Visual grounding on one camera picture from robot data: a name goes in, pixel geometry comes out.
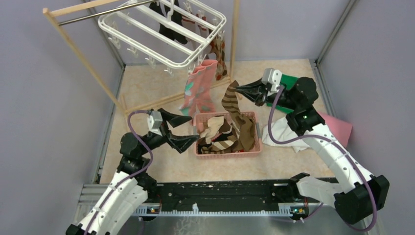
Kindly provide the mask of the brown striped sock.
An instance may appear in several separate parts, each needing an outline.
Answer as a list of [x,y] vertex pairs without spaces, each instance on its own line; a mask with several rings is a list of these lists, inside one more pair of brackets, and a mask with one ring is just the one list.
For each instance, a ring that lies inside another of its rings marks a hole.
[[255,146],[255,122],[246,114],[241,113],[238,104],[236,87],[237,81],[233,81],[227,87],[221,100],[223,108],[229,113],[237,143],[232,146],[233,152],[249,152]]

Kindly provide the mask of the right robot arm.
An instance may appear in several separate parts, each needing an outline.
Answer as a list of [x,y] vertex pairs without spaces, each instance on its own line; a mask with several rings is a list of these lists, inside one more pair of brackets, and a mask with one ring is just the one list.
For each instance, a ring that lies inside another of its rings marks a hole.
[[287,127],[294,138],[279,141],[267,125],[269,138],[276,144],[303,141],[313,149],[333,172],[336,183],[330,183],[301,173],[293,178],[294,184],[287,188],[287,196],[294,202],[304,197],[313,198],[335,209],[340,218],[351,228],[371,216],[368,229],[374,227],[378,211],[383,208],[390,187],[388,179],[375,176],[359,164],[340,144],[326,125],[324,118],[313,106],[318,98],[317,86],[312,78],[301,77],[290,89],[278,82],[257,80],[237,86],[235,90],[262,106],[290,106],[293,111],[286,115]]

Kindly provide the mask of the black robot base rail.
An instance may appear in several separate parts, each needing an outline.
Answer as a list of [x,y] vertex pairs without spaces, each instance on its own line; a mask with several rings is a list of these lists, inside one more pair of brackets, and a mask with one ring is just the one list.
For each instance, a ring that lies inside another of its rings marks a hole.
[[138,188],[127,195],[127,202],[116,207],[115,219],[139,216],[145,220],[167,216],[290,216],[308,217],[307,205],[320,203],[316,196],[302,196],[294,179],[158,183],[141,174],[145,202],[138,199]]

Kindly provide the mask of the wooden clothes rack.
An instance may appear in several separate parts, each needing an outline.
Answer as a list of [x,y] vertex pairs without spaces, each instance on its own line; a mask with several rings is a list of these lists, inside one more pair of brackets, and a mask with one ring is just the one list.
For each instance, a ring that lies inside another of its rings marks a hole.
[[[129,9],[129,8],[137,8],[139,11],[149,15],[151,18],[153,18],[157,22],[163,24],[164,26],[166,26],[170,29],[176,30],[178,33],[181,33],[181,34],[189,37],[190,39],[200,43],[200,46],[196,50],[190,51],[187,48],[173,42],[172,40],[169,40],[167,37],[165,37],[165,36],[163,36],[159,33],[156,33],[154,30],[151,30],[150,28],[148,28],[147,26],[139,23],[138,21],[134,20],[133,18],[131,18],[127,15],[125,16],[125,20],[128,21],[130,24],[135,25],[136,27],[148,32],[149,34],[152,34],[154,37],[166,42],[167,44],[173,46],[174,48],[188,54],[188,58],[186,59],[186,61],[184,61],[181,64],[175,64],[175,63],[171,62],[170,60],[166,59],[165,57],[161,56],[160,54],[156,53],[155,51],[149,49],[148,47],[143,46],[141,43],[132,40],[131,38],[125,36],[122,33],[119,33],[117,30],[115,30],[111,27],[105,27],[104,28],[104,30],[109,32],[110,35],[114,35],[116,38],[119,38],[120,40],[122,40],[125,43],[129,44],[133,48],[133,50],[139,50],[139,51],[147,54],[148,55],[147,60],[150,62],[149,64],[151,66],[154,65],[155,60],[165,64],[167,66],[167,72],[170,72],[172,69],[176,69],[176,70],[182,69],[185,66],[190,65],[191,62],[193,62],[195,59],[198,60],[198,63],[201,63],[202,50],[208,45],[208,43],[210,43],[214,39],[214,37],[217,37],[218,35],[222,35],[224,33],[222,28],[226,23],[225,15],[223,15],[219,11],[207,6],[206,4],[204,4],[204,3],[202,3],[198,0],[188,0],[186,2],[186,9],[185,10],[183,10],[180,7],[176,6],[174,4],[174,1],[172,1],[172,0],[170,0],[170,1],[167,1],[167,0],[161,1],[162,4],[167,5],[170,8],[170,12],[167,14],[167,18],[165,18],[165,19],[162,18],[156,12],[154,12],[152,10],[149,10],[148,8],[143,7],[145,4],[149,3],[147,0],[144,0],[144,1],[130,0],[127,3],[123,4],[122,6],[120,6],[118,8],[111,9],[111,10],[94,13],[94,14],[91,14],[91,15],[83,16],[83,17],[80,17],[80,18],[75,18],[75,19],[60,22],[60,23],[56,21],[57,16],[63,16],[63,15],[67,15],[67,14],[82,11],[82,10],[89,10],[89,9],[94,8],[96,6],[101,6],[101,5],[105,5],[105,4],[109,4],[109,3],[110,3],[110,1],[108,1],[108,0],[93,0],[93,1],[86,1],[82,4],[78,4],[78,5],[58,9],[58,10],[54,10],[54,11],[50,11],[48,8],[43,8],[43,15],[48,19],[48,21],[52,24],[52,26],[56,29],[56,31],[65,40],[65,42],[68,44],[68,46],[72,49],[72,51],[75,53],[75,55],[83,63],[85,68],[90,72],[90,74],[93,76],[93,78],[99,84],[99,86],[103,89],[103,91],[107,94],[107,96],[111,99],[111,101],[114,103],[114,105],[117,108],[119,108],[121,111],[123,111],[124,113],[128,113],[129,109],[125,108],[116,99],[115,95],[104,84],[101,77],[98,75],[96,70],[92,67],[92,65],[87,60],[85,55],[81,52],[79,47],[75,44],[75,42],[72,41],[72,39],[69,37],[67,32],[64,29],[62,29],[62,26],[67,25],[67,24],[72,24],[72,23],[75,23],[75,22],[80,22],[80,21],[87,20],[87,19],[92,19],[92,18],[95,18],[95,17],[100,17],[102,15],[109,15],[109,14],[112,14],[112,13],[116,13],[116,12],[120,12],[122,10]],[[220,22],[216,25],[212,25],[212,24],[209,24],[207,21],[204,21],[202,19],[202,13],[199,13],[198,15],[191,14],[189,12],[189,9],[190,9],[190,5],[192,5],[192,4],[199,7],[202,12],[206,11],[206,12],[209,12],[210,14],[215,15],[216,17],[220,18]],[[178,25],[177,23],[172,22],[171,17],[172,17],[172,14],[175,11],[179,12],[181,15],[187,16],[188,18],[192,19],[194,22],[196,22],[200,25],[203,25],[204,27],[211,30],[212,32],[210,33],[210,35],[206,39],[203,39],[203,38],[199,37],[198,35],[196,35],[195,33],[193,33],[191,31],[185,29],[184,27]]]

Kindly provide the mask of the orange brown argyle sock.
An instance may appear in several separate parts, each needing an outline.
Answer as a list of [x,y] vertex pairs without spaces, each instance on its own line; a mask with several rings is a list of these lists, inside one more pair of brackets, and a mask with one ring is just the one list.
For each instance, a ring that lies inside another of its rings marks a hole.
[[210,53],[215,54],[216,60],[218,62],[215,78],[217,81],[219,81],[226,77],[228,74],[227,66],[225,63],[225,41],[217,36],[210,42],[210,46]]

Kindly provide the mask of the pile of socks in basket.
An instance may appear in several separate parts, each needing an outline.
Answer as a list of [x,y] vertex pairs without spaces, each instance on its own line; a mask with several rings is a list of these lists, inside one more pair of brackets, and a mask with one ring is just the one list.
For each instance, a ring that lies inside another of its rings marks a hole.
[[211,117],[203,122],[200,139],[196,142],[199,154],[234,153],[232,146],[237,143],[237,137],[223,116]]

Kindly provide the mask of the white cloth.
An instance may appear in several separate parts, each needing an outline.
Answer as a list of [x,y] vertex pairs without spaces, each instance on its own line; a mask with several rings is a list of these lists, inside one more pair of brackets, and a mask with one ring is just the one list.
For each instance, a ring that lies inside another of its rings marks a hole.
[[[287,120],[284,117],[272,122],[271,132],[272,132],[273,137],[279,142],[288,141],[288,140],[298,137],[298,135],[290,129],[290,127],[287,124]],[[303,140],[297,140],[297,141],[286,143],[286,144],[275,143],[274,141],[272,141],[269,135],[268,125],[266,125],[263,128],[262,142],[263,144],[268,145],[268,146],[291,147],[293,148],[295,153],[298,153],[310,147]]]

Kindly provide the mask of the green shirt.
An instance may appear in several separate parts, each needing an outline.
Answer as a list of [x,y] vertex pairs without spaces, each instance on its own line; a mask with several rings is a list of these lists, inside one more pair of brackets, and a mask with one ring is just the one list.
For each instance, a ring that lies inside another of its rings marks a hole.
[[[283,85],[286,90],[290,90],[292,87],[294,87],[298,79],[299,79],[298,77],[283,74],[281,77],[280,84]],[[286,114],[293,112],[293,109],[279,106],[279,105],[276,106],[276,109]]]

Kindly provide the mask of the pink plastic basket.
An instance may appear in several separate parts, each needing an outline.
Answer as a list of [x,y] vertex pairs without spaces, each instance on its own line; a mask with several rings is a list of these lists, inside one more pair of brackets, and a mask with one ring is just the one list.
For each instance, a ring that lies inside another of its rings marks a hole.
[[[259,127],[259,123],[257,121],[257,114],[253,111],[249,112],[242,112],[242,114],[251,117],[255,123],[254,128],[254,146],[249,151],[238,151],[234,153],[212,153],[212,154],[199,154],[198,146],[195,143],[193,147],[193,153],[199,159],[223,159],[223,158],[238,158],[238,157],[255,157],[259,153],[261,153],[263,146],[262,146],[262,138],[261,138],[261,130]],[[202,113],[196,114],[194,117],[193,123],[193,132],[199,134],[203,130],[203,122],[208,121],[212,117],[223,116],[224,119],[231,123],[231,117],[228,112],[221,112],[221,113]]]

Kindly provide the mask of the pink cloth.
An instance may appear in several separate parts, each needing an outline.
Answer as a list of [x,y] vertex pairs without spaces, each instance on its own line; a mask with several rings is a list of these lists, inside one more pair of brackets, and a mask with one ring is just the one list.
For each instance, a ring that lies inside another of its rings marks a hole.
[[339,120],[320,111],[318,111],[318,113],[325,120],[325,123],[333,136],[340,142],[343,147],[347,147],[352,132],[352,124]]

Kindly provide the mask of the pink sock with teal spots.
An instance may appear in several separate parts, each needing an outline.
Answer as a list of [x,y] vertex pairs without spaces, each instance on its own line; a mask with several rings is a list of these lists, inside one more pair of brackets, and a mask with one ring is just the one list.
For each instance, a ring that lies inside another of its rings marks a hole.
[[207,59],[201,63],[202,70],[195,98],[195,103],[200,113],[213,113],[216,111],[210,96],[210,88],[215,80],[217,65],[218,61],[213,59]]

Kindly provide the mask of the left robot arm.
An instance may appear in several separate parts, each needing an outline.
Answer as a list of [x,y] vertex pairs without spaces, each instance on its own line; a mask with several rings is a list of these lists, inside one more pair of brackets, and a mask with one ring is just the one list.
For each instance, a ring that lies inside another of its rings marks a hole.
[[[140,136],[132,127],[131,118],[147,115],[147,134]],[[133,212],[144,202],[157,196],[157,181],[147,169],[154,160],[153,150],[168,144],[178,153],[185,152],[199,135],[176,136],[170,130],[191,122],[191,116],[157,110],[135,110],[127,117],[130,131],[120,141],[122,158],[112,180],[89,213],[66,230],[67,235],[116,235]]]

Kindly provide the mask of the white plastic clip hanger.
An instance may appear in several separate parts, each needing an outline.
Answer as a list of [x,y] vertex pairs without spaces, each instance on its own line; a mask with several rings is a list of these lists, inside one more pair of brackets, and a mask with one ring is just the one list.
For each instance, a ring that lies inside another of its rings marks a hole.
[[[167,5],[162,4],[161,0],[148,0],[148,2],[149,2],[148,4],[145,4],[143,6],[144,8],[148,8],[149,10],[156,12],[164,19],[167,18],[167,14],[170,12],[170,8]],[[186,2],[187,0],[174,0],[174,4],[183,10],[186,9]],[[190,5],[189,12],[193,15],[198,15],[199,13],[202,13],[202,19],[212,25],[216,25],[220,22],[220,18],[216,17],[215,15],[210,14],[209,12],[206,12],[206,11],[202,12],[199,7],[193,4]],[[187,40],[185,39],[185,35],[178,33],[176,30],[173,30],[173,29],[170,29],[164,26],[163,24],[151,18],[149,15],[139,11],[137,8],[129,8],[129,9],[122,10],[120,12],[112,13],[109,15],[102,15],[98,18],[98,26],[103,31],[105,31],[104,30],[105,27],[111,27],[117,30],[119,33],[122,33],[125,36],[131,38],[132,40],[137,41],[141,43],[143,46],[148,47],[149,49],[155,51],[156,53],[160,54],[161,56],[165,57],[166,59],[170,60],[171,62],[175,64],[181,64],[184,61],[186,61],[186,59],[188,58],[187,53],[184,53],[174,48],[173,46],[167,44],[166,42],[154,37],[152,34],[149,34],[148,32],[136,27],[133,24],[130,24],[128,21],[125,20],[126,15],[138,21],[139,23],[147,26],[151,30],[154,30],[156,33],[159,33],[167,37],[169,40],[172,40],[173,42],[187,48],[190,51],[194,51],[200,46],[200,43],[196,41],[199,45],[196,49],[192,49],[190,43],[188,43]],[[179,12],[175,11],[172,14],[171,20],[172,22],[177,23],[178,25],[183,27],[182,16],[183,15],[181,15]],[[133,50],[133,48],[129,44],[125,43],[119,38],[116,38],[114,35],[110,35],[109,32],[107,31],[105,32],[109,34],[109,40],[115,45],[116,48],[120,48],[122,44],[125,44],[131,54],[133,54],[135,57],[144,55],[147,63],[148,64],[150,63],[147,60],[148,58],[147,54],[139,50]],[[206,59],[207,55],[209,54],[208,52],[209,47],[210,47],[210,43],[208,43],[208,45],[202,50],[201,63],[203,60]],[[191,70],[195,66],[201,65],[201,63],[198,63],[198,60],[195,59],[193,62],[191,62],[190,65],[187,65],[182,69]],[[163,64],[163,63],[155,60],[154,65],[151,67],[155,67],[156,64]]]

